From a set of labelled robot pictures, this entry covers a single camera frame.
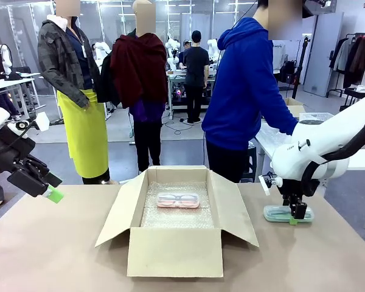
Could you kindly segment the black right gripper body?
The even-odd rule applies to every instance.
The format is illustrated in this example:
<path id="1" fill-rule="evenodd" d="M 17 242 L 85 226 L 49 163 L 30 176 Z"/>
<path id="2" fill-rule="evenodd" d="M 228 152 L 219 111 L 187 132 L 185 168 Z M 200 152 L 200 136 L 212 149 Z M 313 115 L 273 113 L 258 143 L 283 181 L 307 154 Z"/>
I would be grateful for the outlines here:
<path id="1" fill-rule="evenodd" d="M 318 186 L 319 181 L 317 179 L 312 179 L 305 184 L 303 184 L 301 181 L 293 179 L 284 179 L 282 187 L 278 187 L 278 190 L 282 195 L 283 204 L 289 204 L 292 196 L 295 196 L 300 200 L 303 196 L 313 196 Z"/>

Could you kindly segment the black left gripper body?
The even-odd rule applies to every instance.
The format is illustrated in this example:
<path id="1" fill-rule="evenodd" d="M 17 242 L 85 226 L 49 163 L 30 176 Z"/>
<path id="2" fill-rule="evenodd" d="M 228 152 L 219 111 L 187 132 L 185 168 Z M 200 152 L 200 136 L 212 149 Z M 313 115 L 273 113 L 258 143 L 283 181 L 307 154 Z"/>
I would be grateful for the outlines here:
<path id="1" fill-rule="evenodd" d="M 32 197 L 44 194 L 48 188 L 45 176 L 49 173 L 49 168 L 32 155 L 14 161 L 9 172 L 7 181 Z"/>

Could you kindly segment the green clear glasses case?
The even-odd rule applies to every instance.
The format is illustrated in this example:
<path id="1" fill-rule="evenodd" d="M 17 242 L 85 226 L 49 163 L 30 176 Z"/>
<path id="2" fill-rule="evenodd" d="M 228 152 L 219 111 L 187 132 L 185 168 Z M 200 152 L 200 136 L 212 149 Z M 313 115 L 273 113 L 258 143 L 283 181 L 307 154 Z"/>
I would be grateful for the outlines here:
<path id="1" fill-rule="evenodd" d="M 263 208 L 263 215 L 269 222 L 289 223 L 290 225 L 297 225 L 298 223 L 311 223 L 315 215 L 308 207 L 304 219 L 295 219 L 291 215 L 291 209 L 288 206 L 265 206 Z"/>

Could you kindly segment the pink clear glasses case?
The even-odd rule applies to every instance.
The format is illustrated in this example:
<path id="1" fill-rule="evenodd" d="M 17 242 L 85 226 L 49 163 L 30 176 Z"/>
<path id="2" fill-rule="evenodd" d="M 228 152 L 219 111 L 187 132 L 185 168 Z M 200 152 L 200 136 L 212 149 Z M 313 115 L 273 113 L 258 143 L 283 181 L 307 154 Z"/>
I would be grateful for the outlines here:
<path id="1" fill-rule="evenodd" d="M 157 195 L 156 205 L 161 208 L 196 209 L 200 206 L 196 193 L 161 192 Z"/>

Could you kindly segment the person's right forearm blue sleeve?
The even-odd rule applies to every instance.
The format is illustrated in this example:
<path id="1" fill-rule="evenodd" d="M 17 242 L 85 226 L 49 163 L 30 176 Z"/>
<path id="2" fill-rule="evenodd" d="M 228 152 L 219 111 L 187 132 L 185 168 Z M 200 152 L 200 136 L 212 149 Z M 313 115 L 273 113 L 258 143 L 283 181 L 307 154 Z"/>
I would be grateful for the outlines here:
<path id="1" fill-rule="evenodd" d="M 291 136 L 297 125 L 297 119 L 291 114 L 284 100 L 280 97 L 270 108 L 267 122 L 271 127 L 277 128 L 281 133 Z"/>

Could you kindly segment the brown cardboard shipping box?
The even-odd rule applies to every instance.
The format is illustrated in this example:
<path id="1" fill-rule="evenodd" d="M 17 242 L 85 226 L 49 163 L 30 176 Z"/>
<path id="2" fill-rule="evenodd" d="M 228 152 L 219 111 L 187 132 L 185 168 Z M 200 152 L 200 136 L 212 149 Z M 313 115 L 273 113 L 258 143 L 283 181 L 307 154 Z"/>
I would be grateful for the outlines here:
<path id="1" fill-rule="evenodd" d="M 142 228 L 148 187 L 156 183 L 205 182 L 214 227 Z M 152 166 L 119 189 L 97 238 L 101 245 L 129 232 L 130 277 L 222 277 L 221 236 L 253 246 L 258 239 L 236 183 L 205 166 Z"/>

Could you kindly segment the yellow apron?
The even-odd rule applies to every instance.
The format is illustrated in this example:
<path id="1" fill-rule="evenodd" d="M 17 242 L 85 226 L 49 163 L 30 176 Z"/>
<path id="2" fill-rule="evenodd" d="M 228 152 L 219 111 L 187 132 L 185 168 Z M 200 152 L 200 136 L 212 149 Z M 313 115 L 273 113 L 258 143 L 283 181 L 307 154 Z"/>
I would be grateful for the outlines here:
<path id="1" fill-rule="evenodd" d="M 82 93 L 89 99 L 89 107 L 83 109 L 62 92 L 57 92 L 58 105 L 68 142 L 69 156 L 79 176 L 93 179 L 108 170 L 108 136 L 105 110 L 97 102 L 97 94 L 91 90 Z"/>

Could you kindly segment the bubble wrap on side table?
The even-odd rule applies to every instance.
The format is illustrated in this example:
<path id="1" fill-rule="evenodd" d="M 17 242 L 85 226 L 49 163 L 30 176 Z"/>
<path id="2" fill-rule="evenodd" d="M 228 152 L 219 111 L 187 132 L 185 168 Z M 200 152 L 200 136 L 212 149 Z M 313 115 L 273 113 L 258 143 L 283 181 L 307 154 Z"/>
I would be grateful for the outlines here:
<path id="1" fill-rule="evenodd" d="M 291 136 L 281 133 L 277 128 L 269 126 L 266 122 L 261 124 L 255 138 L 267 152 L 273 152 L 281 145 L 291 142 Z"/>

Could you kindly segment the white plastic basket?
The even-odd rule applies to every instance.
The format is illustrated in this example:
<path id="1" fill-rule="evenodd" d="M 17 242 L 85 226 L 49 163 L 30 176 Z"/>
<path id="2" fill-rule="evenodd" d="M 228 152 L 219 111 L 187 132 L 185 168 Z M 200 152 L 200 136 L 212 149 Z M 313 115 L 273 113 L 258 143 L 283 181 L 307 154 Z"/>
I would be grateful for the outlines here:
<path id="1" fill-rule="evenodd" d="M 315 120 L 319 122 L 325 122 L 331 117 L 333 117 L 333 115 L 330 113 L 300 113 L 299 122 L 302 122 L 304 120 Z"/>

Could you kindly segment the mannequin with yellow apron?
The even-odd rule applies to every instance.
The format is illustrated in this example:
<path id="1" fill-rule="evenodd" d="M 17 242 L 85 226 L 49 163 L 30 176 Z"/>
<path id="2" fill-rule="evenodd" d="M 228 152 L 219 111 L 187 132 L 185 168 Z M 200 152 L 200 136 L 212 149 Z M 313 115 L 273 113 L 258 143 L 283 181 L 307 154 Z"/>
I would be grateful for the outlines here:
<path id="1" fill-rule="evenodd" d="M 97 100 L 100 72 L 89 40 L 76 25 L 80 0 L 53 0 L 55 11 L 38 34 L 38 61 L 57 92 L 69 156 L 84 184 L 110 184 L 104 106 Z"/>

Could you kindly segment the small background cardboard box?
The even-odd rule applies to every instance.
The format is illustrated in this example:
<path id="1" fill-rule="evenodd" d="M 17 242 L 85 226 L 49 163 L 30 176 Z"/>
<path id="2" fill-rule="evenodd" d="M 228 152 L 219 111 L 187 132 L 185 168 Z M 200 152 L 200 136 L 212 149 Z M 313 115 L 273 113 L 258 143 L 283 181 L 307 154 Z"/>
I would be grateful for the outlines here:
<path id="1" fill-rule="evenodd" d="M 290 110 L 290 113 L 297 119 L 299 118 L 301 113 L 305 113 L 304 104 L 294 98 L 287 97 L 285 99 L 285 104 Z"/>

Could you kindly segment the white background desk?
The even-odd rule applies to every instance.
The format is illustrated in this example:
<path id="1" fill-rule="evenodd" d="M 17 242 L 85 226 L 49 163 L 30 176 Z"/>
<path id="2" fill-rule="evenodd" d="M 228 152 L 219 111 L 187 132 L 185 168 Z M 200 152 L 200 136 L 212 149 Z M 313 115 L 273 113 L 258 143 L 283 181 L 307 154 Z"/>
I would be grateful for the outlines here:
<path id="1" fill-rule="evenodd" d="M 29 112 L 36 112 L 45 105 L 40 103 L 40 99 L 35 87 L 35 77 L 40 77 L 40 73 L 20 73 L 22 79 L 6 81 L 0 79 L 0 94 L 10 93 L 15 108 L 27 119 Z"/>

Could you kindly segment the mannequin with red shawl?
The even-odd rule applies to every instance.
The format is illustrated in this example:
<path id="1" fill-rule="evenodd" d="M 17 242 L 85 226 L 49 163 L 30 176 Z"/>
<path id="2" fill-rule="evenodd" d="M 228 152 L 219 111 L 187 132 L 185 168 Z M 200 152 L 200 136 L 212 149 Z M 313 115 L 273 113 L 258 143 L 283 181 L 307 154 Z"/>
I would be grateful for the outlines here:
<path id="1" fill-rule="evenodd" d="M 134 0 L 133 11 L 136 27 L 129 36 L 141 37 L 146 33 L 155 34 L 155 5 L 150 0 Z M 110 74 L 112 51 L 104 58 L 100 73 L 100 102 L 122 105 Z M 137 153 L 137 167 L 144 172 L 149 165 L 159 165 L 161 155 L 161 127 L 165 103 L 139 100 L 128 109 L 133 117 L 134 143 Z"/>

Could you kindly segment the clear bubble wrap sheet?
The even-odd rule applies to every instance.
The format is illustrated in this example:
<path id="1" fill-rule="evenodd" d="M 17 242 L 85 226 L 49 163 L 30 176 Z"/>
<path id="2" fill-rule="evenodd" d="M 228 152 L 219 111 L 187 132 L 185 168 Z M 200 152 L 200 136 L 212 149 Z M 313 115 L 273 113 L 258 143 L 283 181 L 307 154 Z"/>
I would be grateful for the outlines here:
<path id="1" fill-rule="evenodd" d="M 200 206 L 196 209 L 161 208 L 156 205 L 161 192 L 196 193 Z M 200 228 L 212 229 L 214 222 L 205 182 L 158 183 L 152 182 L 147 191 L 142 228 Z"/>

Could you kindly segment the black utility cart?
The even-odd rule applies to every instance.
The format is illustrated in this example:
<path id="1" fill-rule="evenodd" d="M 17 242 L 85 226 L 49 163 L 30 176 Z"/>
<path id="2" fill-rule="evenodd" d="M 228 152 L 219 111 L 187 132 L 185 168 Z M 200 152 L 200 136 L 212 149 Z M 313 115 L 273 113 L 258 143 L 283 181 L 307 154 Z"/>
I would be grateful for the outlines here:
<path id="1" fill-rule="evenodd" d="M 347 88 L 343 93 L 346 95 L 346 100 L 344 104 L 339 107 L 339 111 L 345 110 L 365 97 L 365 92 L 359 92 L 355 88 Z"/>

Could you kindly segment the person in blue hoodie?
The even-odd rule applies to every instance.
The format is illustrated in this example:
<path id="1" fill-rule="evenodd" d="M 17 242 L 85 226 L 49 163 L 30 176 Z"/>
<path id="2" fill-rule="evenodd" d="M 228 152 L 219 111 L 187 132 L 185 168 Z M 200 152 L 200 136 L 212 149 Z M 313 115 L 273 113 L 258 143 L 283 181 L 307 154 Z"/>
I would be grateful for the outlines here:
<path id="1" fill-rule="evenodd" d="M 281 96 L 273 74 L 273 42 L 290 21 L 302 19 L 303 0 L 257 0 L 252 17 L 242 18 L 218 40 L 223 57 L 202 123 L 209 168 L 239 183 L 249 141 Z"/>

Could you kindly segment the grey camouflage jacket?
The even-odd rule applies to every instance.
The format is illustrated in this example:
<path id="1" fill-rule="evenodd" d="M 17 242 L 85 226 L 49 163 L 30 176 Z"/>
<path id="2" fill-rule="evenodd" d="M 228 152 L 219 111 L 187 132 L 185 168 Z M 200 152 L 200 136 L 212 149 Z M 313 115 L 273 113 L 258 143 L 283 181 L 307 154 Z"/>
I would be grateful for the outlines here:
<path id="1" fill-rule="evenodd" d="M 77 54 L 66 31 L 67 23 L 67 19 L 56 15 L 47 15 L 43 21 L 37 47 L 40 72 L 57 91 L 84 108 L 89 99 L 82 91 L 86 87 L 97 91 L 100 72 L 84 31 L 73 24 L 80 37 Z"/>

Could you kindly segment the black tripod stand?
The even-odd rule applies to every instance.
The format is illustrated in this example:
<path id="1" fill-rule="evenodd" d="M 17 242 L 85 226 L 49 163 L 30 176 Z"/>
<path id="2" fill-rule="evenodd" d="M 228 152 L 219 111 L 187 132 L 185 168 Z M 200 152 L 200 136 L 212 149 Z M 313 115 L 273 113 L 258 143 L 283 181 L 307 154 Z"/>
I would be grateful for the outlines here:
<path id="1" fill-rule="evenodd" d="M 295 99 L 296 98 L 296 94 L 297 94 L 297 90 L 300 84 L 300 77 L 301 77 L 301 72 L 302 72 L 302 67 L 303 67 L 303 63 L 304 63 L 304 58 L 305 58 L 305 53 L 307 50 L 307 46 L 308 43 L 310 42 L 310 38 L 308 35 L 304 35 L 304 40 L 302 43 L 302 52 L 301 52 L 301 57 L 299 60 L 299 65 L 297 67 L 297 71 L 296 71 L 296 78 L 294 80 L 294 86 L 293 86 L 293 93 L 291 98 Z"/>

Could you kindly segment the hanging white sweatshirt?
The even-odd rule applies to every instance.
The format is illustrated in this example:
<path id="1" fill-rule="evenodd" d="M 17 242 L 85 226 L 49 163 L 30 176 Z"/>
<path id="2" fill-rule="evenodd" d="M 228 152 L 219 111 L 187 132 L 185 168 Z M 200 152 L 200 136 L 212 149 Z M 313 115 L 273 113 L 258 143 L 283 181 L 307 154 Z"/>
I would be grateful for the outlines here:
<path id="1" fill-rule="evenodd" d="M 285 43 L 273 40 L 273 74 L 279 74 L 286 55 Z"/>

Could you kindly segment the grey partition cabinet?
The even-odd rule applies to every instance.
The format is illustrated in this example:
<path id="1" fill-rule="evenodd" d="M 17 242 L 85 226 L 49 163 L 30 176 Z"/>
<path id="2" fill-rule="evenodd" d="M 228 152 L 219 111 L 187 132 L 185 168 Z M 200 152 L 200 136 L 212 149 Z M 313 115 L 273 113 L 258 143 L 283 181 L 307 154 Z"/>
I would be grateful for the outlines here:
<path id="1" fill-rule="evenodd" d="M 342 28 L 343 13 L 317 16 L 310 57 L 304 79 L 304 91 L 325 97 L 332 70 L 330 55 L 335 50 Z"/>

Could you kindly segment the dark red shawl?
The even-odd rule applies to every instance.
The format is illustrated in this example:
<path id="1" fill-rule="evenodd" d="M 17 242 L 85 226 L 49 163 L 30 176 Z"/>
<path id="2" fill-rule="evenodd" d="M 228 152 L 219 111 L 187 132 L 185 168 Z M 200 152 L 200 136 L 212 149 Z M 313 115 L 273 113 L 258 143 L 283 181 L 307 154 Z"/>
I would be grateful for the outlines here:
<path id="1" fill-rule="evenodd" d="M 153 33 L 121 35 L 113 45 L 110 74 L 123 108 L 139 100 L 165 103 L 168 97 L 167 53 Z"/>

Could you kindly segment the clothing rack with coats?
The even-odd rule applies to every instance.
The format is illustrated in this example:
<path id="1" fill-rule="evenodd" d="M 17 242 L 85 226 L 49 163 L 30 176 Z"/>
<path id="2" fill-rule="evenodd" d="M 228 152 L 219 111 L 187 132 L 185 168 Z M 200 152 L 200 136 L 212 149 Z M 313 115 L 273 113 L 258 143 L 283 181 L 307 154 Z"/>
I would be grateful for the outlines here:
<path id="1" fill-rule="evenodd" d="M 337 73 L 336 85 L 325 97 L 335 92 L 340 95 L 352 85 L 360 85 L 365 75 L 365 33 L 348 33 L 337 42 L 330 53 L 329 68 Z"/>

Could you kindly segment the person in black cap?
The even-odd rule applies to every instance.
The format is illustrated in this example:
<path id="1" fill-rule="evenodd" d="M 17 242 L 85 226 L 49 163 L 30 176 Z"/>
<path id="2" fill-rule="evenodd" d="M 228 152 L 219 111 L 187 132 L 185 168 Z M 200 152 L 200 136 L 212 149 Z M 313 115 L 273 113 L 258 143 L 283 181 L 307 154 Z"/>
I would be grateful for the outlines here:
<path id="1" fill-rule="evenodd" d="M 209 76 L 209 54 L 200 46 L 201 32 L 194 30 L 192 45 L 183 53 L 182 65 L 186 67 L 184 89 L 187 97 L 187 123 L 201 122 L 200 111 L 204 89 Z"/>

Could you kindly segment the background workstation table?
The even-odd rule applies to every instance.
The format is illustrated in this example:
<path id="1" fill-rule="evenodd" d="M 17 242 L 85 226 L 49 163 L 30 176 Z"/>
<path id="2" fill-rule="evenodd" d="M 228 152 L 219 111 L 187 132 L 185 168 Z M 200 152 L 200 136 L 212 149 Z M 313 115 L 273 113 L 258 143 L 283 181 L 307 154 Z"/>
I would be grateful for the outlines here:
<path id="1" fill-rule="evenodd" d="M 216 69 L 210 68 L 207 88 L 203 91 L 201 102 L 202 110 L 208 109 L 209 102 L 212 97 L 216 73 Z M 187 97 L 184 87 L 186 71 L 167 71 L 166 76 L 168 86 L 167 110 L 169 111 L 169 119 L 172 120 L 174 111 L 187 111 Z"/>

